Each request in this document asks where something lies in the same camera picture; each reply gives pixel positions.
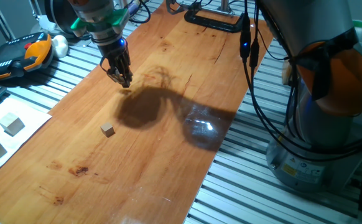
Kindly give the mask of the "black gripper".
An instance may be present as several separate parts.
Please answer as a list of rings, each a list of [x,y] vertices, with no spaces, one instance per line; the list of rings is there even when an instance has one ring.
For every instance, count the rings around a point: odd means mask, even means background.
[[[99,50],[102,54],[100,64],[107,58],[113,58],[108,60],[109,68],[106,72],[110,79],[122,85],[123,88],[129,88],[132,82],[132,71],[127,40],[119,36],[116,40],[100,43]],[[121,57],[121,62],[115,59],[118,57]]]

